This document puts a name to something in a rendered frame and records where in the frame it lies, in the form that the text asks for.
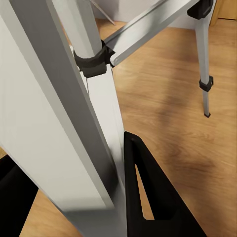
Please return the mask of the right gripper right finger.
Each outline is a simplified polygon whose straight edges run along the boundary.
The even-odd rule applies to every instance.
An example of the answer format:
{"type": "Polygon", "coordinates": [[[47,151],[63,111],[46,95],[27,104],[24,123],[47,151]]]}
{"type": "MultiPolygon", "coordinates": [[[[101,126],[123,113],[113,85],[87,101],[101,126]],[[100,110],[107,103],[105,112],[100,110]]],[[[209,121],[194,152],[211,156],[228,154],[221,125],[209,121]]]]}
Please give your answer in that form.
{"type": "Polygon", "coordinates": [[[207,237],[142,139],[124,132],[127,237],[207,237]],[[154,220],[144,218],[135,165],[154,220]]]}

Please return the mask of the camera tripod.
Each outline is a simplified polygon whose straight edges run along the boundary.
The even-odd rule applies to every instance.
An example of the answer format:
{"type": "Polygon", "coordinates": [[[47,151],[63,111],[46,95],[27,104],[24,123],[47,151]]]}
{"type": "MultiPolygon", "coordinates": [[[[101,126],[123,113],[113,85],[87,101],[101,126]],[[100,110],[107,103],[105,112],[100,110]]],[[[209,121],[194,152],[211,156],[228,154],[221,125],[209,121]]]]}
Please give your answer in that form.
{"type": "Polygon", "coordinates": [[[127,237],[112,68],[187,11],[209,118],[212,6],[159,0],[101,40],[89,0],[0,0],[0,146],[83,237],[127,237]]]}

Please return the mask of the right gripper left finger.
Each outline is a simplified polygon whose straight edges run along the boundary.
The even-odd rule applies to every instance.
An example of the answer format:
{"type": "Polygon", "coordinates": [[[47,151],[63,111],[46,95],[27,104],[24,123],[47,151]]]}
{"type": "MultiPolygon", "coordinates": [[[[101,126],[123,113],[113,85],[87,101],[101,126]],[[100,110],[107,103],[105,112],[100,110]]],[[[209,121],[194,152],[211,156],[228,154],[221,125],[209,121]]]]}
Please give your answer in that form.
{"type": "Polygon", "coordinates": [[[39,188],[7,154],[0,158],[0,237],[19,237],[39,188]]]}

